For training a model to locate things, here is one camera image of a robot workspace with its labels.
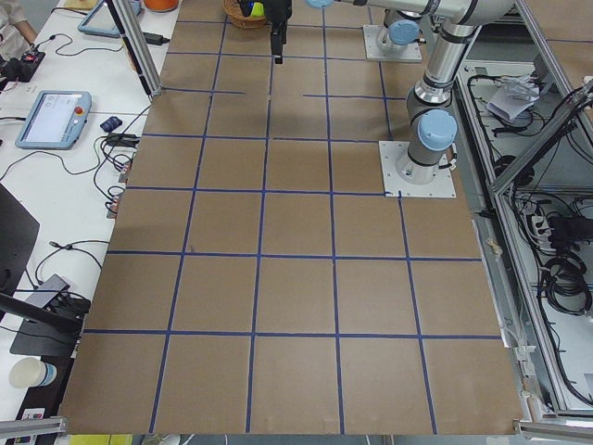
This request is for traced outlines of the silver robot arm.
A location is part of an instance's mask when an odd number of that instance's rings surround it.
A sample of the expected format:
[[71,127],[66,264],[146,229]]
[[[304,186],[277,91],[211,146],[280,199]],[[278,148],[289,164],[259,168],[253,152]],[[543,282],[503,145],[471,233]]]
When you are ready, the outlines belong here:
[[[292,17],[291,1],[233,1],[243,17],[265,17],[271,25],[271,53],[280,57],[287,39],[287,23]],[[380,44],[408,45],[420,34],[421,17],[405,15],[397,9],[386,9]]]

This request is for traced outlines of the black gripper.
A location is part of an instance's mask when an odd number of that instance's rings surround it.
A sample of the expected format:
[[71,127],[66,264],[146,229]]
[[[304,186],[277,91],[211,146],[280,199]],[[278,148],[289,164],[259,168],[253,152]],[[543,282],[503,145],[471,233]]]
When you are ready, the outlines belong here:
[[266,20],[271,25],[271,54],[275,65],[283,64],[283,46],[286,44],[287,22],[292,16],[291,0],[267,0],[264,2]]
[[237,0],[237,5],[239,5],[240,10],[242,15],[245,18],[248,18],[251,16],[253,7],[254,7],[254,2],[250,1],[250,0]]

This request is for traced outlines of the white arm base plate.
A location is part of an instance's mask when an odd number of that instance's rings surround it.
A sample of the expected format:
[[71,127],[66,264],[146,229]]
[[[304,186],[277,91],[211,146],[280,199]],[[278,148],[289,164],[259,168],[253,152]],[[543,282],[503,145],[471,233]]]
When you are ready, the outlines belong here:
[[454,198],[451,169],[421,167],[408,157],[406,141],[380,141],[379,152],[387,197]]

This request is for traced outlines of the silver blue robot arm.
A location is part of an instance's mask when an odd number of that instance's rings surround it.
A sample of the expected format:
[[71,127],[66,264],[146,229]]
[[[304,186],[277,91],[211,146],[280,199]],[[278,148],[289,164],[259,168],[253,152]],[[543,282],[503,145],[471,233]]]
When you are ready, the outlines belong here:
[[411,184],[429,184],[453,144],[458,124],[445,110],[450,89],[479,28],[503,17],[512,1],[354,1],[354,6],[437,15],[445,19],[423,78],[410,90],[407,109],[412,137],[397,161],[397,173]]

